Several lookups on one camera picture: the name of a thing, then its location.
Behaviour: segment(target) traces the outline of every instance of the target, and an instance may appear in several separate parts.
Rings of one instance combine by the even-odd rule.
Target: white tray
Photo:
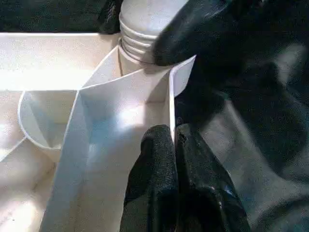
[[[25,141],[36,145],[48,161],[58,162],[41,231],[118,231],[127,177],[140,154],[141,138],[158,124],[167,124],[174,138],[174,97],[184,90],[195,58],[159,68],[128,57],[114,46],[117,35],[97,35],[92,41],[96,44],[88,49],[82,46],[89,45],[87,38],[91,43],[88,35],[29,37],[0,36],[6,43],[11,41],[14,51],[23,50],[19,40],[34,44],[24,48],[26,58],[21,60],[16,52],[14,59],[6,52],[6,62],[17,64],[2,64],[0,69],[14,73],[16,79],[27,73],[38,83],[31,87],[24,81],[17,86],[26,89],[19,101],[18,121]],[[32,56],[33,61],[22,62]],[[79,70],[82,77],[75,75]],[[51,74],[60,86],[41,73],[47,78]]]

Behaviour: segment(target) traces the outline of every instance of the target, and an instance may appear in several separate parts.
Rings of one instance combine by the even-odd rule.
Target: dark fabric
[[[178,215],[174,145],[166,125],[150,128],[128,179],[121,232],[173,232]]]
[[[0,31],[119,32],[121,0],[2,0]]]
[[[281,40],[271,53],[265,41],[246,66],[197,57],[176,123],[191,123],[230,173],[252,231],[308,231],[308,49]]]
[[[176,163],[181,203],[177,231],[250,231],[229,174],[189,124],[176,129]]]

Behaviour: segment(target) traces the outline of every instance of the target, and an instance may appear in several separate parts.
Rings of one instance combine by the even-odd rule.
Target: white bottle
[[[153,63],[151,45],[188,0],[124,0],[121,6],[121,46],[132,58]]]

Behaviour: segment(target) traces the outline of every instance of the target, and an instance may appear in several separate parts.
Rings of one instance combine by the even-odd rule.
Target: white compartment
[[[0,33],[1,89],[79,89],[118,34]]]
[[[0,161],[23,139],[17,120],[21,91],[0,91]]]
[[[26,137],[54,161],[60,149],[76,90],[26,91],[18,106],[18,120]]]
[[[0,92],[0,232],[38,231],[55,167],[18,125],[21,93]]]
[[[121,66],[117,49],[106,59]],[[121,78],[107,65],[101,69],[107,76],[98,75],[78,92],[40,231],[119,230],[127,177],[142,136],[151,126],[167,124],[174,137],[174,96],[185,88],[193,62],[176,66],[171,75],[167,68]],[[102,78],[112,81],[96,84]]]

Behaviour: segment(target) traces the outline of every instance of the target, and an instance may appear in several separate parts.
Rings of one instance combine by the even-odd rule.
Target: black cloth
[[[0,31],[119,32],[122,0],[2,0]]]
[[[245,69],[197,57],[175,99],[177,125],[199,131],[257,232],[309,230],[308,50],[293,43],[280,52]]]

